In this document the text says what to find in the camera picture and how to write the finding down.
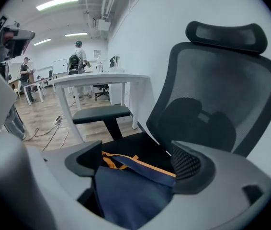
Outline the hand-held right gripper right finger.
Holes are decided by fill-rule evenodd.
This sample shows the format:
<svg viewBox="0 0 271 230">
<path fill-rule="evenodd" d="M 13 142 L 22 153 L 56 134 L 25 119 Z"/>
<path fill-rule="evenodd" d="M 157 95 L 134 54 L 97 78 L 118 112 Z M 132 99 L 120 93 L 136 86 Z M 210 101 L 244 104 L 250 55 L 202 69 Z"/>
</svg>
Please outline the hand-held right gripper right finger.
<svg viewBox="0 0 271 230">
<path fill-rule="evenodd" d="M 271 197 L 271 178 L 245 157 L 172 143 L 170 203 L 140 230 L 241 230 Z"/>
</svg>

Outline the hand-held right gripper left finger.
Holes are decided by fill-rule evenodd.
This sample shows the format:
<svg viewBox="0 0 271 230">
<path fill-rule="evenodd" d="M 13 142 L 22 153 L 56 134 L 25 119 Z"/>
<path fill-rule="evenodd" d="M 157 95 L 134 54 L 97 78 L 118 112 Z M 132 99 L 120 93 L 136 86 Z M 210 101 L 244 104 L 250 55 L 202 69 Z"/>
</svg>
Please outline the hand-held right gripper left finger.
<svg viewBox="0 0 271 230">
<path fill-rule="evenodd" d="M 102 160 L 102 142 L 84 142 L 67 148 L 42 152 L 50 172 L 63 189 L 79 199 L 91 188 Z"/>
</svg>

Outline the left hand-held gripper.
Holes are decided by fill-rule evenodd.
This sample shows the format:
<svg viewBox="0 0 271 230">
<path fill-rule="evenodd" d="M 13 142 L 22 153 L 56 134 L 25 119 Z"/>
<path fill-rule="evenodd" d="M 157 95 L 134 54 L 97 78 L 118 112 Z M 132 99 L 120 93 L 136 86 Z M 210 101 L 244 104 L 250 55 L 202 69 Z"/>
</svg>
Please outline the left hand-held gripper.
<svg viewBox="0 0 271 230">
<path fill-rule="evenodd" d="M 0 62 L 25 53 L 35 32 L 20 28 L 20 23 L 3 14 L 0 16 Z"/>
</svg>

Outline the navy backpack with orange trim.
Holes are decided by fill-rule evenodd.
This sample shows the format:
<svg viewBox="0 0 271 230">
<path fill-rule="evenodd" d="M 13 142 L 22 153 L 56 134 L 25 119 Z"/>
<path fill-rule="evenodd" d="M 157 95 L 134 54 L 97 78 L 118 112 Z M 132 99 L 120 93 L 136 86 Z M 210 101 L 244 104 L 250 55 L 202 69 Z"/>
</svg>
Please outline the navy backpack with orange trim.
<svg viewBox="0 0 271 230">
<path fill-rule="evenodd" d="M 159 165 L 139 153 L 103 151 L 95 182 L 104 218 L 138 230 L 172 200 L 176 175 L 169 162 Z"/>
</svg>

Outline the white office desk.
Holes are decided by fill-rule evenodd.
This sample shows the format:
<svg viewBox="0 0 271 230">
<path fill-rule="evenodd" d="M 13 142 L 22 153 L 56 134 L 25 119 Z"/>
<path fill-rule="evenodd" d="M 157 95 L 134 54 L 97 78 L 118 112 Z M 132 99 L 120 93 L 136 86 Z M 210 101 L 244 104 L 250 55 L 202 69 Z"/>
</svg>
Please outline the white office desk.
<svg viewBox="0 0 271 230">
<path fill-rule="evenodd" d="M 23 91 L 25 93 L 25 97 L 26 97 L 26 100 L 27 100 L 29 106 L 32 104 L 32 102 L 29 99 L 27 89 L 31 88 L 32 86 L 37 87 L 39 99 L 43 103 L 44 102 L 44 95 L 45 95 L 45 93 L 44 93 L 44 90 L 45 90 L 44 82 L 47 81 L 50 84 L 50 81 L 53 80 L 53 79 L 54 79 L 53 77 L 44 78 L 44 79 L 40 79 L 40 80 L 32 82 L 32 83 L 28 83 L 28 84 L 23 86 Z"/>
</svg>

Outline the whiteboard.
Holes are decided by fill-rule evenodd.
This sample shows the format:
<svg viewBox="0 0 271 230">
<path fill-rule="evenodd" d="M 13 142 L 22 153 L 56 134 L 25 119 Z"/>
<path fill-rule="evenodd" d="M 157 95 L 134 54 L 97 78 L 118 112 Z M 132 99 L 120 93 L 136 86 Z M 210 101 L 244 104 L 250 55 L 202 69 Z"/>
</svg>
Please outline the whiteboard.
<svg viewBox="0 0 271 230">
<path fill-rule="evenodd" d="M 57 74 L 68 72 L 68 61 L 67 59 L 57 60 L 52 62 L 52 73 L 53 76 Z"/>
</svg>

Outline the grey shell equipment pack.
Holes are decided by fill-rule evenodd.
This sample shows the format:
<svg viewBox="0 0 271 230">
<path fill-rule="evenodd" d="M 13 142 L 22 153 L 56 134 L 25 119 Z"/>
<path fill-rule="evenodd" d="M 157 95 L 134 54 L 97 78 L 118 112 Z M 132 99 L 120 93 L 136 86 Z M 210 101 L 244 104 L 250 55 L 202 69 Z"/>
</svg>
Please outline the grey shell equipment pack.
<svg viewBox="0 0 271 230">
<path fill-rule="evenodd" d="M 81 63 L 78 55 L 73 54 L 68 60 L 68 75 L 79 73 L 79 64 Z"/>
</svg>

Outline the white cabinet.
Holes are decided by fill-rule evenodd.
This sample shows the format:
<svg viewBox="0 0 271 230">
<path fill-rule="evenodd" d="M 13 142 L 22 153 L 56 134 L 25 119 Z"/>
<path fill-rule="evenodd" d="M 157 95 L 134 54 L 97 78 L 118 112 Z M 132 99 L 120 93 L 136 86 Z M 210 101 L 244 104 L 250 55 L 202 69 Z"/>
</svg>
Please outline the white cabinet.
<svg viewBox="0 0 271 230">
<path fill-rule="evenodd" d="M 113 67 L 113 68 L 110 68 L 110 72 L 124 73 L 124 69 L 120 67 Z M 108 86 L 109 86 L 109 98 L 110 98 L 111 105 L 121 105 L 122 84 L 112 83 L 112 84 L 109 84 Z"/>
</svg>

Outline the white ceiling air unit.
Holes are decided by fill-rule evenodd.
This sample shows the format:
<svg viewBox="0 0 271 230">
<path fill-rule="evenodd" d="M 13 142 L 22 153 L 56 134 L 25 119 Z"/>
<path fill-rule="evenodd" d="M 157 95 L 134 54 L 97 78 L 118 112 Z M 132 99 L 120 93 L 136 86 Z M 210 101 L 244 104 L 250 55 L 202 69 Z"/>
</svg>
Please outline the white ceiling air unit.
<svg viewBox="0 0 271 230">
<path fill-rule="evenodd" d="M 109 31 L 111 23 L 103 19 L 93 19 L 93 27 L 99 31 Z"/>
</svg>

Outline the white table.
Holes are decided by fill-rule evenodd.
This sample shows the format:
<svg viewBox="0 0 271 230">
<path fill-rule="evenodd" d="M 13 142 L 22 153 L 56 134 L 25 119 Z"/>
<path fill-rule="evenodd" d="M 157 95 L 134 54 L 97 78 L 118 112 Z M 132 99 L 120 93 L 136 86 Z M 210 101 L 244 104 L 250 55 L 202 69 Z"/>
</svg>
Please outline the white table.
<svg viewBox="0 0 271 230">
<path fill-rule="evenodd" d="M 72 121 L 72 114 L 67 103 L 67 98 L 65 96 L 64 89 L 71 87 L 73 93 L 75 94 L 75 100 L 77 108 L 80 110 L 80 102 L 77 94 L 77 87 L 80 86 L 93 86 L 93 85 L 102 85 L 102 84 L 122 84 L 122 97 L 121 104 L 124 104 L 125 96 L 125 84 L 130 83 L 130 100 L 132 104 L 131 113 L 133 114 L 132 128 L 137 128 L 138 123 L 138 114 L 141 104 L 141 99 L 144 93 L 144 84 L 145 81 L 150 77 L 148 75 L 140 74 L 128 74 L 120 72 L 104 72 L 104 73 L 83 73 L 83 74 L 74 74 L 50 81 L 50 84 L 55 85 L 56 93 L 62 108 L 62 111 L 65 115 L 65 119 L 69 125 L 70 131 L 73 133 L 76 141 L 78 143 L 83 143 L 85 139 L 81 136 L 78 128 Z"/>
</svg>

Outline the black mesh office chair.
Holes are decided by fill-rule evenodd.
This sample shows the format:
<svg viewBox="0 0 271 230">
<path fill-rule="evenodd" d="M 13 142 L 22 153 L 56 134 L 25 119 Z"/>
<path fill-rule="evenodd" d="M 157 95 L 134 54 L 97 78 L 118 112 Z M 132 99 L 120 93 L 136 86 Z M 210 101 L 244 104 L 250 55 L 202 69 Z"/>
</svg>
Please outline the black mesh office chair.
<svg viewBox="0 0 271 230">
<path fill-rule="evenodd" d="M 246 159 L 253 151 L 271 121 L 271 60 L 262 56 L 268 45 L 263 29 L 255 23 L 224 27 L 193 21 L 185 34 L 188 41 L 170 51 L 165 83 L 146 122 L 148 133 L 122 136 L 116 120 L 130 114 L 125 106 L 74 115 L 74 124 L 105 123 L 113 140 L 102 143 L 102 152 L 139 153 L 159 165 L 169 162 L 176 175 L 174 141 Z M 104 218 L 95 176 L 77 201 Z"/>
</svg>

